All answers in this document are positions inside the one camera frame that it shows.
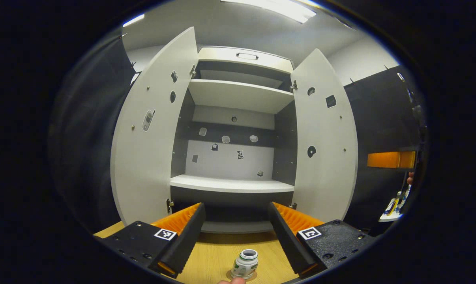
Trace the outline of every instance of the orange object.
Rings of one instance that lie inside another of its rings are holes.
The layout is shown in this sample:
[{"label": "orange object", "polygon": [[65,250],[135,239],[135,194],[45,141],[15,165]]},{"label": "orange object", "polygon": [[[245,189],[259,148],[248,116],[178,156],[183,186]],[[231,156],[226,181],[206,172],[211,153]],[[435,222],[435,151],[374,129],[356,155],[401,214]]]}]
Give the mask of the orange object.
[{"label": "orange object", "polygon": [[315,219],[312,216],[308,216],[307,214],[303,214],[287,206],[278,204],[276,202],[273,202],[273,204],[294,235],[296,235],[300,230],[324,224],[323,221]]},{"label": "orange object", "polygon": [[177,234],[180,235],[184,230],[184,227],[187,225],[187,222],[189,222],[191,217],[193,217],[200,204],[201,203],[196,203],[195,205],[189,206],[186,209],[180,210],[179,212],[157,220],[151,225],[177,232]]},{"label": "orange object", "polygon": [[369,153],[368,167],[411,169],[415,166],[415,151]]}]

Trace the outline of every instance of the small bottle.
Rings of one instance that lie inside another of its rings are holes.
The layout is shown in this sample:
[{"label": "small bottle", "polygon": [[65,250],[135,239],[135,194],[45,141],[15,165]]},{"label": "small bottle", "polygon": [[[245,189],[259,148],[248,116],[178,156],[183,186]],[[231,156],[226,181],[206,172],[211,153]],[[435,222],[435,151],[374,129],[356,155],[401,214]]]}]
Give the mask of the small bottle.
[{"label": "small bottle", "polygon": [[242,250],[240,255],[233,262],[231,277],[243,277],[243,279],[249,279],[254,275],[254,271],[257,269],[257,264],[258,259],[255,250]]}]

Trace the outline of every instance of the open cabinet door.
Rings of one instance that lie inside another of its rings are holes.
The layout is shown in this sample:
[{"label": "open cabinet door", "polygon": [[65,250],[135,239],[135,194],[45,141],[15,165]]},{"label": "open cabinet door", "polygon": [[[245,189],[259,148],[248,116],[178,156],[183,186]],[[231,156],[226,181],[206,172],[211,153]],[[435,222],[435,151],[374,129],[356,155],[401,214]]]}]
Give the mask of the open cabinet door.
[{"label": "open cabinet door", "polygon": [[321,221],[343,219],[357,174],[357,133],[347,94],[315,49],[290,75],[298,124],[293,202]]},{"label": "open cabinet door", "polygon": [[191,27],[153,57],[126,97],[110,157],[112,192],[125,225],[152,223],[167,215],[173,140],[197,63]]}]

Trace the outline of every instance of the fluorescent light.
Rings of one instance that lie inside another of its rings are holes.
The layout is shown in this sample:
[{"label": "fluorescent light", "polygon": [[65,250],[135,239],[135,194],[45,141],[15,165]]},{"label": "fluorescent light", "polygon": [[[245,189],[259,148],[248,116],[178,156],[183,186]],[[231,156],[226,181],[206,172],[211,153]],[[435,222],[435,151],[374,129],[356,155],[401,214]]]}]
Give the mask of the fluorescent light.
[{"label": "fluorescent light", "polygon": [[129,22],[123,24],[122,27],[129,26],[130,24],[132,24],[132,23],[134,23],[134,22],[137,22],[137,21],[139,21],[139,20],[142,20],[144,17],[145,17],[145,14],[141,14],[141,15],[139,15],[138,17],[132,19],[131,21],[129,21]]},{"label": "fluorescent light", "polygon": [[304,23],[316,15],[314,11],[289,0],[220,0],[220,2],[246,4],[268,9],[300,23]]}]

